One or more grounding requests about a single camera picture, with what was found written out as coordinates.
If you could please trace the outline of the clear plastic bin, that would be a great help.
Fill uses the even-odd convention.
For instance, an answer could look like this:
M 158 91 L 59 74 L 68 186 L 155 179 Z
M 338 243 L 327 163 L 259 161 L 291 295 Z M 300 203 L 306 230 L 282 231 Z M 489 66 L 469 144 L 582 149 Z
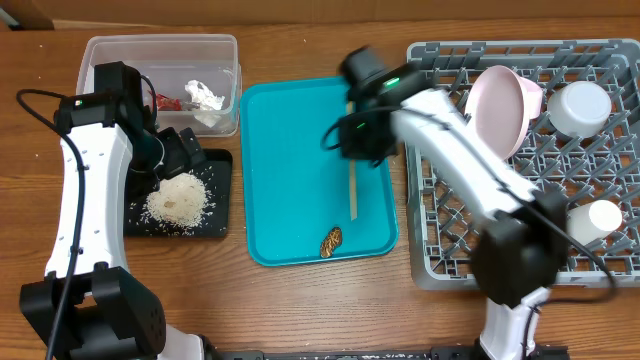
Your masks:
M 199 137 L 228 137 L 238 128 L 242 74 L 238 44 L 228 34 L 146 34 L 97 36 L 89 40 L 79 70 L 76 92 L 94 91 L 94 67 L 122 61 L 149 78 L 156 94 L 179 99 L 182 111 L 159 111 L 156 127 L 181 131 L 191 128 Z M 194 115 L 195 107 L 185 85 L 204 83 L 224 96 L 220 120 L 209 128 Z

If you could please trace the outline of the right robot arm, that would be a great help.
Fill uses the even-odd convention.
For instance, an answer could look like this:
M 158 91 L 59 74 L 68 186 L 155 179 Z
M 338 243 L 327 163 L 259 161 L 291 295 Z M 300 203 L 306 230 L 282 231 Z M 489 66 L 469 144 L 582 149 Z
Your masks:
M 416 147 L 471 213 L 479 240 L 471 270 L 487 298 L 473 359 L 565 359 L 534 341 L 539 310 L 566 262 L 566 201 L 510 169 L 467 129 L 446 91 L 413 64 L 387 68 L 369 47 L 346 56 L 339 71 L 352 113 L 334 126 L 342 157 L 380 165 L 397 142 Z

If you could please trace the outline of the black tray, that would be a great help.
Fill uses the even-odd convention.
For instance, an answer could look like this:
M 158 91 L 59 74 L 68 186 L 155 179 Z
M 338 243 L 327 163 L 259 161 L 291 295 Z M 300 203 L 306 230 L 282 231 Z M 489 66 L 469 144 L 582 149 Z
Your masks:
M 124 234 L 127 236 L 151 237 L 223 237 L 227 233 L 229 218 L 229 197 L 231 189 L 231 173 L 233 159 L 231 153 L 224 149 L 206 149 L 206 161 L 187 173 L 192 173 L 205 183 L 212 193 L 212 201 L 216 203 L 213 214 L 206 217 L 207 224 L 195 230 L 194 235 L 164 233 L 151 224 L 141 221 L 142 206 L 149 195 L 131 200 L 125 206 Z

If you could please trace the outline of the grey dishwasher rack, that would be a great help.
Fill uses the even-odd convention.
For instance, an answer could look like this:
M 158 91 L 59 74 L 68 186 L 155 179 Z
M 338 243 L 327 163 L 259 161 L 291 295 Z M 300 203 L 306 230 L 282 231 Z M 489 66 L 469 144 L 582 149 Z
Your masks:
M 406 51 L 427 78 L 449 89 L 464 108 L 481 72 L 503 65 L 536 82 L 546 98 L 576 81 L 599 85 L 612 110 L 589 139 L 563 138 L 548 111 L 529 125 L 508 163 L 544 190 L 560 190 L 571 207 L 608 200 L 621 210 L 621 226 L 587 247 L 621 287 L 639 284 L 639 43 L 633 39 L 415 42 Z M 425 290 L 475 286 L 470 258 L 477 233 L 470 214 L 436 170 L 409 146 L 408 221 L 411 275 Z

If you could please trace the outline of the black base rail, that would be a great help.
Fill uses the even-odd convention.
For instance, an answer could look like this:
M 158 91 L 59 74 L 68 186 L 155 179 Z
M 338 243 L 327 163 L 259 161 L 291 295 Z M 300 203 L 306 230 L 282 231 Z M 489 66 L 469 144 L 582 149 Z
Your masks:
M 258 350 L 220 352 L 224 360 L 481 360 L 488 359 L 476 341 L 473 345 L 439 346 L 429 350 L 335 351 L 264 353 Z

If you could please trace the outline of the brown food scrap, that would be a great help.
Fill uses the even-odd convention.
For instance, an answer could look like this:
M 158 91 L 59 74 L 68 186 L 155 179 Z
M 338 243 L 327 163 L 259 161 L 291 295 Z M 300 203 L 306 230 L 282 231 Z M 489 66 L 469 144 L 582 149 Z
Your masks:
M 342 240 L 342 230 L 339 227 L 332 228 L 320 246 L 320 256 L 330 258 L 334 251 L 341 246 Z

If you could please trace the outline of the grey-white bowl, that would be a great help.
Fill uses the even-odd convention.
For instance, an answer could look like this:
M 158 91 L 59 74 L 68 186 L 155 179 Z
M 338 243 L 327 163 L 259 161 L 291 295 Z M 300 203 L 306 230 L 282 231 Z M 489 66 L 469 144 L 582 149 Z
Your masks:
M 612 101 L 599 85 L 588 81 L 571 83 L 549 99 L 547 111 L 552 126 L 568 137 L 591 138 L 604 127 Z

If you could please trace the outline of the rice pile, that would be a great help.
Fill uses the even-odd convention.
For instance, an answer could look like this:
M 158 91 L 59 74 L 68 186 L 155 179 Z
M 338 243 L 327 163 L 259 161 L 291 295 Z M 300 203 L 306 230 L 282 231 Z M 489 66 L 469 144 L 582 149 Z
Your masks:
M 147 196 L 141 221 L 153 223 L 164 233 L 194 235 L 197 228 L 207 224 L 206 217 L 212 215 L 215 208 L 205 183 L 192 173 L 183 173 L 162 180 L 159 190 Z

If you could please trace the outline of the pink bowl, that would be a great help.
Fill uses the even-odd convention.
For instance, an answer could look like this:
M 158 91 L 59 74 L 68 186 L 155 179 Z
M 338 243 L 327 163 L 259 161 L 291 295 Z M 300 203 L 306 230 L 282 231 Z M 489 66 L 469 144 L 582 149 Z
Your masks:
M 495 65 L 476 79 L 465 105 L 468 127 L 502 160 L 513 156 L 529 123 L 541 112 L 543 90 L 511 69 Z

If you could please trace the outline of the red snack wrapper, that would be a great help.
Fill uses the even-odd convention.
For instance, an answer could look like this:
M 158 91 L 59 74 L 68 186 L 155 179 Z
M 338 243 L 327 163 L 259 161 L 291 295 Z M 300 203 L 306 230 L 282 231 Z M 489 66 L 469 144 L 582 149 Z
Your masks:
M 182 111 L 183 106 L 179 99 L 169 98 L 162 94 L 155 95 L 155 103 L 158 111 Z

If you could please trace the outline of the teal plastic tray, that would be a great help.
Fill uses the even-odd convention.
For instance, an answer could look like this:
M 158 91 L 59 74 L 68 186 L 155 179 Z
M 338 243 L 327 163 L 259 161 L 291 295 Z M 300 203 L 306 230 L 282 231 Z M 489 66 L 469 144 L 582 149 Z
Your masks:
M 350 213 L 349 163 L 321 139 L 347 112 L 339 77 L 254 85 L 241 98 L 240 130 L 247 247 L 267 267 L 384 255 L 399 230 L 389 166 L 356 164 L 357 213 Z

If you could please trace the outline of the white napkin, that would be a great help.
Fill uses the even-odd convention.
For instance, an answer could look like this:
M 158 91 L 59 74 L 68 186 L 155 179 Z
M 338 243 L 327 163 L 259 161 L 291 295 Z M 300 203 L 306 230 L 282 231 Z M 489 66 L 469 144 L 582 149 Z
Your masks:
M 220 116 L 214 114 L 214 111 L 222 109 L 225 97 L 215 95 L 198 80 L 188 81 L 185 90 L 191 96 L 191 104 L 195 107 L 194 117 L 200 123 L 212 128 L 220 120 Z

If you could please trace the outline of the white cup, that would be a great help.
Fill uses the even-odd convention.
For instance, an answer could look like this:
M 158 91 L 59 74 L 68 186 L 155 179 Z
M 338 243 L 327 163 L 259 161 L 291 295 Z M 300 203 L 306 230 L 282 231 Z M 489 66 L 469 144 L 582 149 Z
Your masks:
M 613 202 L 597 200 L 568 212 L 567 232 L 586 246 L 616 231 L 622 220 L 622 212 Z

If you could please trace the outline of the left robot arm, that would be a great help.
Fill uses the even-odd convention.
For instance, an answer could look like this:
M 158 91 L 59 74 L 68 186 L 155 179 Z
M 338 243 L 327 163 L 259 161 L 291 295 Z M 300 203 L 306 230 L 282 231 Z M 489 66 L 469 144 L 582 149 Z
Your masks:
M 159 298 L 130 272 L 125 205 L 205 160 L 190 129 L 158 130 L 151 83 L 122 62 L 97 65 L 90 94 L 60 96 L 47 126 L 61 140 L 57 236 L 41 281 L 19 306 L 51 359 L 214 359 L 202 336 L 170 326 Z

